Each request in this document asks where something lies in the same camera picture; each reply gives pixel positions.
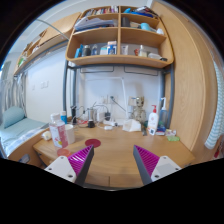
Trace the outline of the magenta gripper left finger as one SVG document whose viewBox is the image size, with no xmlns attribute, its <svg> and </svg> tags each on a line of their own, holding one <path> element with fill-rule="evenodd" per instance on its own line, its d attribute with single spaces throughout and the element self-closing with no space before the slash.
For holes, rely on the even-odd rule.
<svg viewBox="0 0 224 224">
<path fill-rule="evenodd" d="M 59 156 L 46 168 L 46 171 L 75 183 L 78 186 L 82 186 L 85 182 L 93 156 L 94 146 L 90 145 L 69 157 Z"/>
</svg>

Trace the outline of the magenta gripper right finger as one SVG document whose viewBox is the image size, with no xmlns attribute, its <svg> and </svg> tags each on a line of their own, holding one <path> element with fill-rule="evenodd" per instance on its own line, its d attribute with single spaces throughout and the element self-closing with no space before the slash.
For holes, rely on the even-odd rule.
<svg viewBox="0 0 224 224">
<path fill-rule="evenodd" d="M 159 157 L 137 145 L 133 147 L 133 155 L 144 185 L 180 170 L 180 167 L 168 156 Z"/>
</svg>

